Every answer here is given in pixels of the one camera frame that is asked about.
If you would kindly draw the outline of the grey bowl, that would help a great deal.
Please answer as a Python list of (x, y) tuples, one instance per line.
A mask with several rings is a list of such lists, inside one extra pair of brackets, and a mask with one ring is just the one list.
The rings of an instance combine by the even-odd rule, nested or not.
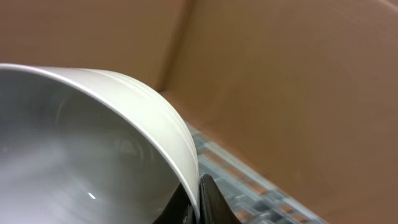
[(2, 223), (154, 223), (178, 192), (199, 220), (195, 144), (158, 92), (107, 70), (1, 65)]

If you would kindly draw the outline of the grey dish rack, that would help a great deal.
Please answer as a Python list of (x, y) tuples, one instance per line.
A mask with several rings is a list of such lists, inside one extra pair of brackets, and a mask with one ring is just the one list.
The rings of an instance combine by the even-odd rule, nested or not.
[(200, 175), (212, 176), (241, 223), (327, 224), (191, 124), (187, 126), (197, 149)]

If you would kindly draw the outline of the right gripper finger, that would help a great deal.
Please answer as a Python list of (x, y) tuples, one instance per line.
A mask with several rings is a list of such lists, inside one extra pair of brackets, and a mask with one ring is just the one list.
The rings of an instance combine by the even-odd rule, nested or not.
[(241, 224), (212, 176), (203, 175), (199, 187), (200, 218), (195, 216), (187, 193), (179, 185), (154, 224)]

